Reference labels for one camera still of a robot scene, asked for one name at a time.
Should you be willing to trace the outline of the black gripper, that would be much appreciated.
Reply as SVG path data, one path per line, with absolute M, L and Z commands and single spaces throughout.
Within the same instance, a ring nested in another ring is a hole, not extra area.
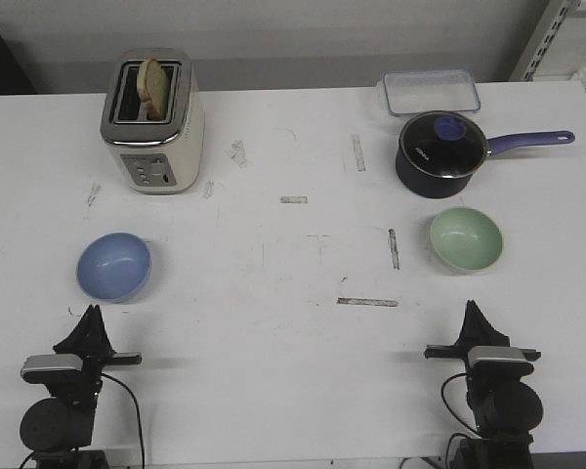
M 427 345 L 424 358 L 426 360 L 460 360 L 467 366 L 489 362 L 519 364 L 538 361 L 541 358 L 541 352 L 510 346 L 509 337 L 490 324 L 475 300 L 468 300 L 456 343 Z
M 53 346 L 53 351 L 64 362 L 65 356 L 71 359 L 71 367 L 51 372 L 48 389 L 63 391 L 100 391 L 106 367 L 138 365 L 143 361 L 141 352 L 119 353 L 112 349 L 99 305 L 90 305 L 67 337 Z

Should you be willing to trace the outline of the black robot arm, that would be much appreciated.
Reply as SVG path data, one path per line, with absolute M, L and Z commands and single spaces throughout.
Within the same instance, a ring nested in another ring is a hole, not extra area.
M 41 384 L 49 392 L 21 419 L 21 441 L 30 450 L 24 460 L 34 461 L 37 468 L 107 468 L 105 452 L 89 448 L 103 380 L 122 387 L 134 404 L 138 401 L 126 384 L 104 369 L 141 362 L 138 352 L 118 353 L 112 348 L 101 307 L 90 305 L 51 354 L 30 356 L 23 363 L 23 381 Z
M 452 345 L 428 345 L 427 359 L 459 360 L 464 371 L 445 379 L 440 386 L 447 405 L 447 385 L 463 378 L 466 402 L 474 416 L 468 424 L 451 410 L 449 413 L 468 431 L 449 437 L 444 464 L 447 468 L 531 468 L 530 431 L 544 415 L 537 393 L 522 379 L 534 371 L 541 358 L 535 349 L 518 348 L 508 336 L 496 330 L 474 300 L 466 303 L 458 338 Z M 458 446 L 452 448 L 452 441 Z

